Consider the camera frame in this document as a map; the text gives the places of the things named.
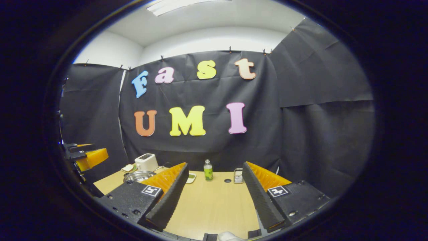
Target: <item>black fabric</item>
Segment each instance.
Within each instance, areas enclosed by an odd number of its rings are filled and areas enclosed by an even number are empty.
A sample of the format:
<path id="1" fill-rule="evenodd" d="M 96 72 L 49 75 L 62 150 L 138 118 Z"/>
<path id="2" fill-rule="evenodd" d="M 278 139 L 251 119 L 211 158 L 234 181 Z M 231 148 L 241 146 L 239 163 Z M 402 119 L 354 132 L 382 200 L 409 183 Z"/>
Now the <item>black fabric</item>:
<path id="1" fill-rule="evenodd" d="M 253 80 L 239 75 L 235 61 L 248 58 L 254 63 Z M 217 74 L 212 79 L 197 78 L 197 65 L 204 60 L 216 63 Z M 155 77 L 163 67 L 173 67 L 174 81 L 157 84 Z M 136 98 L 132 80 L 148 71 L 147 92 Z M 209 51 L 184 54 L 139 66 L 125 78 L 120 94 L 119 117 L 123 141 L 129 161 L 144 153 L 154 153 L 159 165 L 188 162 L 189 169 L 202 171 L 205 159 L 214 172 L 233 171 L 245 161 L 276 171 L 280 162 L 281 109 L 276 93 L 276 73 L 269 58 L 262 53 Z M 244 134 L 229 134 L 230 113 L 226 105 L 243 102 Z M 204 136 L 170 136 L 172 118 L 169 109 L 181 107 L 185 115 L 195 105 L 205 107 Z M 136 111 L 156 110 L 155 132 L 143 137 L 136 132 Z M 149 118 L 144 116 L 147 129 Z"/>
<path id="2" fill-rule="evenodd" d="M 278 75 L 281 107 L 373 99 L 367 77 L 353 54 L 308 18 L 269 58 Z"/>
<path id="3" fill-rule="evenodd" d="M 367 161 L 374 111 L 372 101 L 283 108 L 278 174 L 290 181 L 304 179 L 329 197 L 343 193 Z"/>
<path id="4" fill-rule="evenodd" d="M 116 67 L 73 64 L 60 101 L 62 137 L 66 143 L 95 144 L 109 158 L 85 172 L 97 181 L 129 164 L 119 129 L 119 89 L 123 70 Z"/>

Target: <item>pink letter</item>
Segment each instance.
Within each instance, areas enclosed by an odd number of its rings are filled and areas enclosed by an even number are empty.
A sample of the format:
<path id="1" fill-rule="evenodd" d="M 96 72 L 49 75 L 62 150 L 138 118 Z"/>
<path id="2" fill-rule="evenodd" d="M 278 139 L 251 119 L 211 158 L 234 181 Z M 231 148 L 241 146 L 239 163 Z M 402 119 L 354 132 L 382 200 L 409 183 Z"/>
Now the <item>pink letter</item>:
<path id="1" fill-rule="evenodd" d="M 155 82 L 158 84 L 160 83 L 169 84 L 174 80 L 174 78 L 172 77 L 173 74 L 174 74 L 174 68 L 172 67 L 162 68 L 158 71 L 158 75 L 155 78 Z"/>
<path id="2" fill-rule="evenodd" d="M 230 111 L 230 134 L 239 134 L 247 132 L 247 128 L 244 126 L 242 119 L 242 108 L 245 107 L 244 103 L 234 102 L 226 105 L 226 108 Z"/>

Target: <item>wooden table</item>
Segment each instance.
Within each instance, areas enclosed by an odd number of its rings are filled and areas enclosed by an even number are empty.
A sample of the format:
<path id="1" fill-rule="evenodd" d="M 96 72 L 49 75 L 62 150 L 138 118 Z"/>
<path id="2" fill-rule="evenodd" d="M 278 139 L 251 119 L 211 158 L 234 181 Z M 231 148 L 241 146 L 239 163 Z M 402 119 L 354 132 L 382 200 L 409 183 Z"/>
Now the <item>wooden table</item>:
<path id="1" fill-rule="evenodd" d="M 248 231 L 260 228 L 247 186 L 233 183 L 233 172 L 214 172 L 210 182 L 205 181 L 204 172 L 190 173 L 196 174 L 196 179 L 185 184 L 165 231 L 197 240 L 202 240 L 205 233 L 229 231 L 247 239 Z M 123 183 L 123 175 L 122 171 L 116 172 L 94 185 L 107 194 Z"/>

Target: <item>orange letter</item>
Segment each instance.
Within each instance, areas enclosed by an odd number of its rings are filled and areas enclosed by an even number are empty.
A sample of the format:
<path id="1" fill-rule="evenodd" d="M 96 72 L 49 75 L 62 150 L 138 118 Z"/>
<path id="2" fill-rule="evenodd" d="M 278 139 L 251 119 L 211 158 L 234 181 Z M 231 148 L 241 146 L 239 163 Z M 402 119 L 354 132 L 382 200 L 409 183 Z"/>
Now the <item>orange letter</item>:
<path id="1" fill-rule="evenodd" d="M 239 75 L 243 79 L 254 79 L 256 77 L 256 73 L 250 73 L 250 67 L 254 67 L 254 63 L 248 62 L 248 59 L 238 60 L 235 65 L 238 66 Z"/>
<path id="2" fill-rule="evenodd" d="M 147 115 L 149 116 L 149 128 L 146 130 L 143 127 L 143 116 L 144 111 L 137 111 L 134 113 L 135 116 L 135 129 L 140 136 L 151 136 L 155 132 L 155 110 L 147 111 Z"/>

